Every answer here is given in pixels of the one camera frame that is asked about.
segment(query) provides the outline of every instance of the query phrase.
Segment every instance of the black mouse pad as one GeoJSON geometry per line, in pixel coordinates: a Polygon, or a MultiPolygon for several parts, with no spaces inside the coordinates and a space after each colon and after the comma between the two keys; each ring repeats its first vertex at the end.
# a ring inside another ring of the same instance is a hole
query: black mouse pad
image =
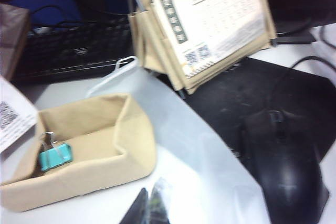
{"type": "MultiPolygon", "coordinates": [[[[287,68],[245,58],[239,66],[216,76],[188,95],[189,104],[235,151],[239,126],[247,115],[264,107],[265,96],[287,68]]],[[[275,93],[276,109],[311,120],[321,157],[336,139],[336,88],[324,77],[293,70],[275,93]]]]}

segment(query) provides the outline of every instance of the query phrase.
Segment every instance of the white paper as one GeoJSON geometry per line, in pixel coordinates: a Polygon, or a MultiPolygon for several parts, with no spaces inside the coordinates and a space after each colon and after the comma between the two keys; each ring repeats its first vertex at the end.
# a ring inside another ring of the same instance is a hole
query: white paper
{"type": "Polygon", "coordinates": [[[0,152],[2,152],[36,123],[37,110],[2,76],[0,76],[0,81],[0,152]]]}
{"type": "Polygon", "coordinates": [[[260,0],[152,0],[187,78],[265,31],[260,0]]]}

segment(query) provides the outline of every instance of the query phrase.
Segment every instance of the black cable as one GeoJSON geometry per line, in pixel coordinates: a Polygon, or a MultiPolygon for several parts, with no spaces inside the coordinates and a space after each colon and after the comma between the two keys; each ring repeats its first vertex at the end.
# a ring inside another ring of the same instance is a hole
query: black cable
{"type": "Polygon", "coordinates": [[[321,57],[318,57],[318,56],[307,56],[307,57],[304,57],[300,60],[298,60],[297,62],[295,62],[293,64],[293,66],[291,66],[290,68],[288,68],[285,73],[275,82],[273,88],[271,89],[270,93],[268,94],[268,96],[266,97],[266,108],[267,109],[272,109],[272,102],[273,102],[273,95],[275,93],[275,90],[278,88],[279,84],[283,81],[283,79],[285,77],[287,77],[287,75],[289,74],[289,72],[294,68],[296,67],[298,64],[300,64],[301,62],[303,61],[306,61],[306,60],[317,60],[317,61],[320,61],[324,64],[326,64],[328,67],[330,67],[332,70],[334,70],[336,72],[336,67],[331,64],[330,62],[328,62],[327,60],[321,58],[321,57]]]}
{"type": "Polygon", "coordinates": [[[38,9],[32,11],[30,14],[33,16],[35,13],[37,13],[37,12],[39,12],[40,10],[43,10],[43,9],[45,9],[45,8],[54,8],[54,9],[57,9],[57,10],[59,10],[59,12],[61,13],[62,18],[63,18],[63,19],[67,19],[67,14],[65,13],[65,11],[64,11],[61,7],[59,7],[59,6],[57,6],[57,5],[45,5],[45,6],[42,6],[42,7],[38,8],[38,9]]]}
{"type": "Polygon", "coordinates": [[[301,31],[304,31],[307,28],[309,28],[310,25],[311,25],[311,23],[312,23],[312,19],[311,18],[307,18],[306,21],[305,21],[305,23],[303,23],[303,25],[301,25],[300,27],[295,28],[292,31],[284,31],[284,32],[281,32],[281,33],[277,33],[277,35],[278,35],[278,37],[286,37],[288,35],[299,33],[301,31]]]}
{"type": "Polygon", "coordinates": [[[336,49],[336,45],[330,43],[329,41],[327,41],[326,39],[326,35],[325,35],[325,25],[321,27],[320,29],[320,39],[325,43],[327,44],[329,47],[333,48],[333,49],[336,49]]]}
{"type": "Polygon", "coordinates": [[[95,9],[93,7],[91,7],[90,5],[88,5],[87,3],[85,3],[83,0],[74,0],[76,3],[78,3],[79,5],[81,5],[82,7],[92,10],[96,13],[100,13],[100,14],[105,14],[105,15],[109,15],[109,16],[127,16],[127,14],[120,14],[120,13],[111,13],[111,12],[106,12],[105,10],[98,10],[95,9]]]}

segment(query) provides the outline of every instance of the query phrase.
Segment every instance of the keyboard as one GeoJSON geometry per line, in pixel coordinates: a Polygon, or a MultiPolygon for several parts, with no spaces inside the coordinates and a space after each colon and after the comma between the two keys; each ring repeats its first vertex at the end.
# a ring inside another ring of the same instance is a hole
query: keyboard
{"type": "Polygon", "coordinates": [[[127,18],[107,23],[84,23],[46,34],[28,35],[12,78],[13,83],[36,84],[100,77],[116,62],[133,55],[127,18]]]}

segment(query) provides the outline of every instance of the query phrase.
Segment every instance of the teal binder clip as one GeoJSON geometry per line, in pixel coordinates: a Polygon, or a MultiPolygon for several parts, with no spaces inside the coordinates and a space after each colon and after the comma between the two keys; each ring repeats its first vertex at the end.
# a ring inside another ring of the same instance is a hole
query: teal binder clip
{"type": "Polygon", "coordinates": [[[72,161],[72,152],[70,145],[61,144],[59,146],[56,146],[55,144],[57,143],[57,141],[54,141],[54,133],[52,131],[41,134],[40,140],[42,141],[42,145],[44,148],[44,151],[41,152],[38,156],[42,172],[46,172],[57,166],[72,161]],[[50,143],[52,145],[52,148],[49,150],[46,142],[41,139],[44,135],[50,135],[50,143]]]}

